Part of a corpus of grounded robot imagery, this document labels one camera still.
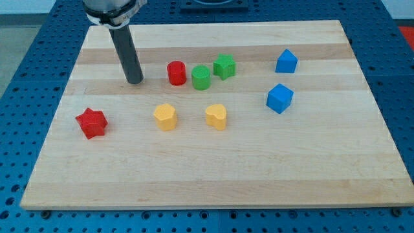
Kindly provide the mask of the grey robot arm end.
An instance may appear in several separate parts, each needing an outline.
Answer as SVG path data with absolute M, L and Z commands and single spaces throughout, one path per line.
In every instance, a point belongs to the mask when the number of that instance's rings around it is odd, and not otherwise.
M 120 28 L 148 3 L 148 0 L 83 0 L 87 18 L 95 25 Z

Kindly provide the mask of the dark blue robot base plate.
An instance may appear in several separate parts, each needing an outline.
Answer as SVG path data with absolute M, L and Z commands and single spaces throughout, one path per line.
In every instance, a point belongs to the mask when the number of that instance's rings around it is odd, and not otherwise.
M 179 0 L 181 11 L 247 10 L 249 0 Z

